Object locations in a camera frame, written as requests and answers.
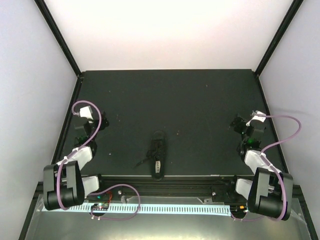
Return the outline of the black shoelace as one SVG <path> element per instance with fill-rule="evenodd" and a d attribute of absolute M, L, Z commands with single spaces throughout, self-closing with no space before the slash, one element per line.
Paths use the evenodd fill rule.
<path fill-rule="evenodd" d="M 154 160 L 155 162 L 161 161 L 161 152 L 163 151 L 163 145 L 161 143 L 156 143 L 151 145 L 149 150 L 146 153 L 146 156 L 143 160 L 139 161 L 134 168 L 142 165 L 143 163 L 147 162 L 148 160 Z"/>

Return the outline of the black sneaker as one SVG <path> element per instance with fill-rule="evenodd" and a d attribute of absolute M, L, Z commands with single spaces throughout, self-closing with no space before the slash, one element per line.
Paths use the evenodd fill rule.
<path fill-rule="evenodd" d="M 153 133 L 150 140 L 150 169 L 151 176 L 155 180 L 162 180 L 165 175 L 165 161 L 167 152 L 167 137 L 166 133 L 157 130 Z"/>

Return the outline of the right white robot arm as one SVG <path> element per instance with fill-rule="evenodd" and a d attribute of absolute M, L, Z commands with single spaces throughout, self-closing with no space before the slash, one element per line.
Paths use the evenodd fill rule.
<path fill-rule="evenodd" d="M 261 111 L 253 111 L 249 120 L 240 115 L 231 122 L 233 130 L 240 134 L 241 141 L 237 152 L 241 160 L 251 169 L 252 180 L 238 178 L 236 183 L 227 189 L 228 198 L 234 202 L 243 197 L 251 213 L 286 221 L 291 215 L 293 177 L 282 172 L 268 160 L 266 150 L 280 145 L 293 138 L 296 133 L 284 140 L 261 148 L 261 138 L 266 130 L 265 121 L 272 118 Z"/>

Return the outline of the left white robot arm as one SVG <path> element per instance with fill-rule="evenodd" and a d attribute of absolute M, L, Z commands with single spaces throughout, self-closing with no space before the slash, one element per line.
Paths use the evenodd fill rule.
<path fill-rule="evenodd" d="M 99 182 L 97 175 L 89 177 L 81 175 L 81 169 L 97 153 L 98 146 L 94 138 L 85 146 L 83 144 L 93 135 L 98 124 L 98 118 L 78 119 L 74 125 L 76 137 L 70 156 L 65 156 L 56 164 L 44 167 L 43 201 L 47 210 L 67 210 L 70 207 L 82 205 L 89 194 L 97 200 L 107 195 L 108 188 Z"/>

